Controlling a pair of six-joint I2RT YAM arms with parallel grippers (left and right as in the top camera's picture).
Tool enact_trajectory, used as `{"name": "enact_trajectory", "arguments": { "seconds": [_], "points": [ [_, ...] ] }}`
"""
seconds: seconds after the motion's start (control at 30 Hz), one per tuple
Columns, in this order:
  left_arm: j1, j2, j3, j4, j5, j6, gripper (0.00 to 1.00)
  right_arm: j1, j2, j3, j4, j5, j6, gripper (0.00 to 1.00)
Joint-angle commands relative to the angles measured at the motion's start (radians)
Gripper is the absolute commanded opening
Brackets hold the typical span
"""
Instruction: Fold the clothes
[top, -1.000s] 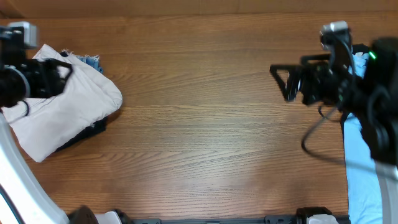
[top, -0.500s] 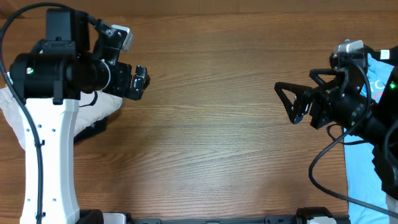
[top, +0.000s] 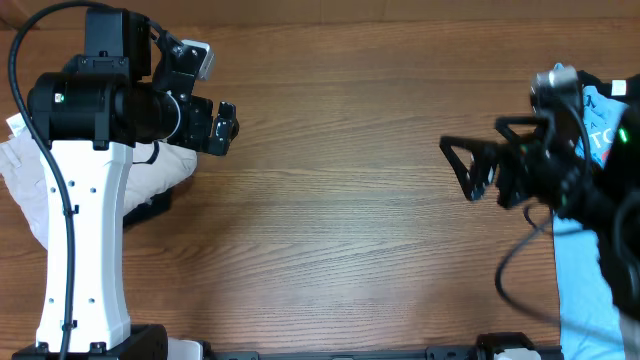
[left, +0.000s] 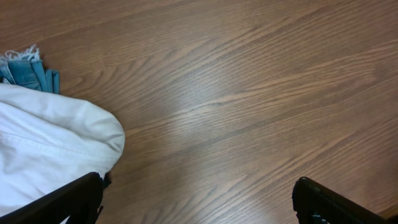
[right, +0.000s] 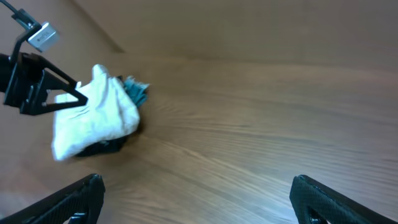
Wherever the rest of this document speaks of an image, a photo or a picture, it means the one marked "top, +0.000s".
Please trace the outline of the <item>beige khaki shorts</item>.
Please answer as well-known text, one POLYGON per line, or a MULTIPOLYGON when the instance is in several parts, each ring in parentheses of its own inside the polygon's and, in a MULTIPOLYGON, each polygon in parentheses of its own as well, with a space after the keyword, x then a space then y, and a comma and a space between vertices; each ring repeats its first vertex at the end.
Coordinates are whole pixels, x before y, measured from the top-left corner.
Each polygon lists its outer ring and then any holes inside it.
MULTIPOLYGON (((1 174, 10 195, 20 206, 36 240, 48 246, 48 195, 41 152, 22 116, 6 120, 12 134, 1 144, 1 174)), ((133 149, 124 196, 124 216, 152 196, 173 188, 195 171, 193 150, 164 142, 138 143, 133 149)))

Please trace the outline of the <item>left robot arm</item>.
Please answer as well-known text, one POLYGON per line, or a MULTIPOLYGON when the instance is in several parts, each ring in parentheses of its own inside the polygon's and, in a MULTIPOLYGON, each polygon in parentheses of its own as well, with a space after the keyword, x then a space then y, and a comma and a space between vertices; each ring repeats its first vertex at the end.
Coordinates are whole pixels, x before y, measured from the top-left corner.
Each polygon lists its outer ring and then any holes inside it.
POLYGON ((236 108, 193 93, 215 55, 147 16, 84 5, 82 54, 42 74, 28 93, 17 81, 25 32, 10 47, 8 80, 41 153, 48 199, 46 292, 35 342, 20 359, 194 359, 205 341, 132 323, 122 271, 124 195, 139 143, 223 156, 239 132, 236 108))

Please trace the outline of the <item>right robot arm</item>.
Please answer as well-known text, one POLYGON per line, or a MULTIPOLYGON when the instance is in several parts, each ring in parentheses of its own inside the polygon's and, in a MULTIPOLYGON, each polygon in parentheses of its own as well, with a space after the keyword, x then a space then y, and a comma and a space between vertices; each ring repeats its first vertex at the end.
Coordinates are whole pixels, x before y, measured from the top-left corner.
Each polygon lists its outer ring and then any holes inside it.
POLYGON ((530 116, 499 117, 503 142, 443 136, 440 149, 464 196, 477 201, 490 185, 510 209, 536 198, 555 214, 596 233, 599 266, 614 305, 639 317, 639 79, 616 94, 612 83, 572 67, 537 74, 530 116), (593 86, 626 108, 612 133, 605 160, 591 153, 585 91, 593 86))

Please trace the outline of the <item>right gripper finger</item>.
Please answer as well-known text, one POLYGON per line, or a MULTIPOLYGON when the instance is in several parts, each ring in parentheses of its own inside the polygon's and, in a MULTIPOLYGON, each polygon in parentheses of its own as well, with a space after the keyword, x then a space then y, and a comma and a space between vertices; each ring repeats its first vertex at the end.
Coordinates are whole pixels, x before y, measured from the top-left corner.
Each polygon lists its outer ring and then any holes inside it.
POLYGON ((534 116, 504 116, 495 121, 495 130, 512 145, 524 145, 529 143, 539 143, 541 145, 550 144, 549 121, 544 118, 534 116), (515 127, 527 127, 529 133, 519 134, 515 127))
POLYGON ((451 165, 465 198, 469 201, 482 199, 486 188, 494 182, 500 145, 486 140, 442 136, 439 146, 451 165), (469 152, 468 166, 456 154, 456 148, 469 152))

